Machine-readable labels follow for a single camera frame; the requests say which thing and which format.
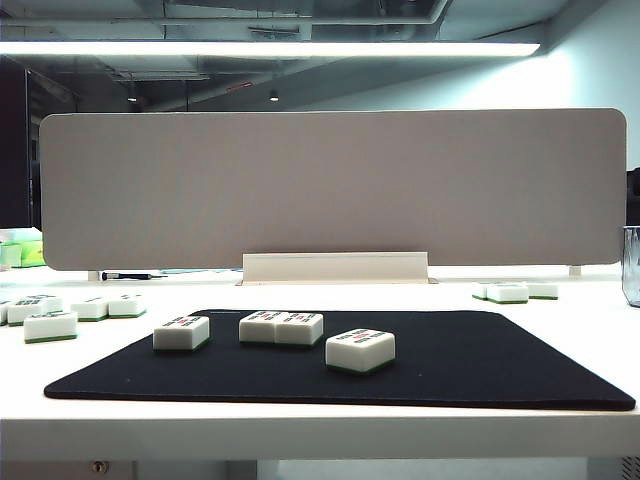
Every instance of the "green object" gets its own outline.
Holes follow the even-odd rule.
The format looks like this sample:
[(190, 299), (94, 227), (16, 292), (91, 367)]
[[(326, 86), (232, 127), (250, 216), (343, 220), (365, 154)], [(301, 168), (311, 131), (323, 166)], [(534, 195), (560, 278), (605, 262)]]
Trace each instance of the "green object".
[(136, 315), (109, 315), (109, 318), (138, 318), (147, 313), (146, 310), (136, 314)]
[(7, 242), (0, 245), (0, 265), (19, 267), (22, 264), (22, 245)]
[(98, 317), (98, 318), (79, 318), (78, 321), (79, 322), (100, 322), (107, 318), (109, 318), (109, 315), (105, 315), (104, 317)]
[(334, 365), (327, 365), (327, 368), (329, 370), (335, 370), (336, 372), (351, 373), (351, 374), (354, 374), (354, 375), (371, 375), (372, 373), (375, 373), (378, 370), (383, 369), (387, 365), (391, 365), (394, 361), (395, 361), (395, 358), (389, 360), (388, 362), (384, 362), (384, 363), (378, 365), (377, 367), (373, 367), (373, 368), (367, 370), (366, 372), (360, 372), (358, 370), (350, 370), (348, 368), (343, 368), (343, 367), (336, 367)]
[(42, 256), (42, 240), (22, 243), (21, 268), (46, 265)]
[(61, 335), (59, 337), (41, 337), (25, 340), (24, 343), (42, 343), (42, 342), (57, 342), (58, 340), (73, 340), (78, 338), (78, 335)]
[(14, 268), (46, 265), (42, 255), (42, 240), (3, 243), (0, 245), (0, 265)]

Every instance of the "ceiling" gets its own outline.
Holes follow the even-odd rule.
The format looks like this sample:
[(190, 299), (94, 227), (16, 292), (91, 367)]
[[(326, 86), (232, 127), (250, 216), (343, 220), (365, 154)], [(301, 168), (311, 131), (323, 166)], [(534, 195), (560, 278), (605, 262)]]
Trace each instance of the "ceiling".
[[(388, 19), (429, 17), (439, 1), (0, 0), (0, 17), (14, 20), (11, 25), (0, 20), (0, 38), (465, 41), (545, 22), (567, 3), (567, 0), (449, 0), (432, 25), (384, 25)], [(231, 19), (223, 21), (219, 17)], [(304, 18), (298, 22), (297, 17)], [(123, 18), (128, 20), (110, 21)], [(157, 21), (184, 18), (197, 21), (180, 25)], [(86, 21), (73, 23), (63, 19)], [(336, 24), (314, 23), (318, 19), (333, 19)], [(361, 23), (373, 19), (371, 23), (375, 24), (341, 25), (338, 24), (341, 19), (360, 19)], [(18, 21), (28, 25), (14, 26)], [(133, 95), (139, 99), (135, 110), (152, 111), (185, 109), (187, 103), (193, 110), (294, 108), (305, 102), (462, 65), (459, 61), (400, 58), (283, 61), (123, 56), (20, 61), (68, 88), (81, 102), (92, 95), (105, 98), (113, 95), (124, 99), (126, 106), (126, 97)], [(279, 89), (282, 102), (268, 101), (265, 92), (272, 88)]]

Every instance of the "desk divider panel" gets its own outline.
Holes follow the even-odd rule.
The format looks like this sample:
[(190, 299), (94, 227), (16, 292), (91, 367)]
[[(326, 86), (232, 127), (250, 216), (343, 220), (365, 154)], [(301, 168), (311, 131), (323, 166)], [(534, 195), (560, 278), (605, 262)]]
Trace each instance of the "desk divider panel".
[(608, 109), (54, 115), (45, 256), (61, 270), (270, 252), (612, 263), (625, 139)]

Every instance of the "fluorescent light strip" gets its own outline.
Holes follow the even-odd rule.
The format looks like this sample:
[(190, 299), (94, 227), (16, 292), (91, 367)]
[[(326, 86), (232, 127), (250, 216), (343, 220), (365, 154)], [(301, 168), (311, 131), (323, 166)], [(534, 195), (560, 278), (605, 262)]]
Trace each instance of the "fluorescent light strip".
[(246, 58), (298, 57), (526, 57), (538, 43), (314, 43), (314, 42), (174, 42), (51, 41), (2, 42), (5, 55), (140, 55)]

